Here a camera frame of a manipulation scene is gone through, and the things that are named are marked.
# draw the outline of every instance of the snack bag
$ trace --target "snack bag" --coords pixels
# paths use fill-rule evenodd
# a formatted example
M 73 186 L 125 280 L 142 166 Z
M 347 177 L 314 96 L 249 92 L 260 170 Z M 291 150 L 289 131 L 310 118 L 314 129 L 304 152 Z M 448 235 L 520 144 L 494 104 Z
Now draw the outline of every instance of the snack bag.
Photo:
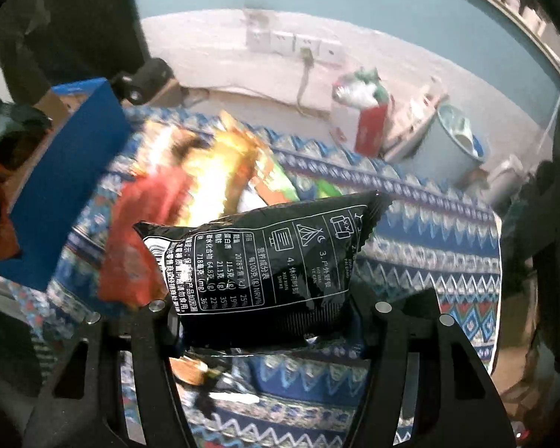
M 160 169 L 180 166 L 190 148 L 200 142 L 192 131 L 156 121 L 147 121 L 143 126 L 143 133 L 143 142 L 131 167 L 131 173 L 135 176 L 150 175 Z
M 299 196 L 282 167 L 276 162 L 270 148 L 226 111 L 220 112 L 220 122 L 224 129 L 247 134 L 256 143 L 258 157 L 255 162 L 255 175 L 249 184 L 263 201 L 268 205 L 297 202 Z
M 369 191 L 196 228 L 135 229 L 158 260 L 186 347 L 306 346 L 345 326 L 354 256 L 390 203 Z
M 233 214 L 254 174 L 258 148 L 246 133 L 218 130 L 209 149 L 189 152 L 183 170 L 193 177 L 175 225 L 194 227 Z
M 133 231 L 138 220 L 174 224 L 190 178 L 181 168 L 162 169 L 123 185 L 112 209 L 112 225 L 100 272 L 98 298 L 136 308 L 165 297 L 162 275 Z

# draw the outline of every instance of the metal screw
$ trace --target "metal screw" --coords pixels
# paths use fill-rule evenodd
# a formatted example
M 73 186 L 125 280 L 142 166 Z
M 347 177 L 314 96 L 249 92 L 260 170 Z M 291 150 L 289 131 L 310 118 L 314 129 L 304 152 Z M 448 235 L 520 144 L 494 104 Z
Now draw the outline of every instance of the metal screw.
M 376 310 L 380 313 L 390 313 L 392 311 L 392 305 L 388 302 L 377 302 Z
M 165 306 L 164 300 L 154 300 L 149 304 L 149 309 L 155 313 L 162 311 Z
M 440 315 L 439 322 L 446 327 L 451 327 L 452 325 L 454 325 L 454 318 L 446 314 Z
M 102 316 L 99 313 L 91 312 L 89 315 L 87 315 L 85 321 L 87 322 L 87 325 L 93 325 L 94 323 L 99 322 L 101 317 Z

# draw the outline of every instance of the red snack bag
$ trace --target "red snack bag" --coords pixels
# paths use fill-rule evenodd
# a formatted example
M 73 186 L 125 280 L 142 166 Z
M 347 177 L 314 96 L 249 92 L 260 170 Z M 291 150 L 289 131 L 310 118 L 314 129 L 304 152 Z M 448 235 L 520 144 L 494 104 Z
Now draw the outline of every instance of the red snack bag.
M 167 168 L 124 185 L 112 209 L 112 226 L 100 272 L 100 300 L 141 307 L 166 295 L 158 264 L 133 225 L 141 220 L 174 223 L 190 183 L 181 168 Z

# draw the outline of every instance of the blue wall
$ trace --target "blue wall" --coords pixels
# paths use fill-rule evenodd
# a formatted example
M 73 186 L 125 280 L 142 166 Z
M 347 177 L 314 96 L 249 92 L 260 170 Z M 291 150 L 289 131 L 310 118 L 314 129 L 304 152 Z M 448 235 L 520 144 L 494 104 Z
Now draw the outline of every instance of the blue wall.
M 481 77 L 539 125 L 550 119 L 560 75 L 535 44 L 484 0 L 137 0 L 142 18 L 254 7 L 351 22 L 425 47 Z

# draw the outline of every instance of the patterned tablecloth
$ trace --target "patterned tablecloth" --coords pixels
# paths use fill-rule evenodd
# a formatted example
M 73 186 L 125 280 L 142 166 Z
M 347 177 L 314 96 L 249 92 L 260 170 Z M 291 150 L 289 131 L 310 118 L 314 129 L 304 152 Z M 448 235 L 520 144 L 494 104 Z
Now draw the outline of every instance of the patterned tablecloth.
M 53 362 L 48 345 L 70 337 L 90 311 L 120 314 L 124 308 L 97 299 L 103 247 L 112 204 L 143 139 L 142 123 L 183 125 L 209 141 L 218 119 L 182 108 L 125 109 L 136 132 L 110 164 L 79 215 L 46 293 L 12 284 L 37 336 L 45 371 Z M 342 193 L 377 189 L 394 202 L 357 257 L 355 273 L 373 285 L 378 300 L 395 301 L 434 287 L 441 310 L 461 325 L 491 372 L 500 304 L 500 248 L 496 217 L 482 203 L 432 181 L 404 175 L 379 159 L 363 158 L 315 140 L 249 126 L 272 149 L 301 200 L 316 196 L 318 180 Z M 214 401 L 208 419 L 195 394 L 179 388 L 185 414 L 200 446 L 339 447 L 364 392 L 368 364 L 356 346 L 318 352 L 316 360 L 291 355 L 235 358 L 224 388 L 259 396 L 256 404 Z M 130 355 L 122 373 L 130 424 L 139 423 Z M 412 417 L 401 417 L 395 443 L 410 437 Z

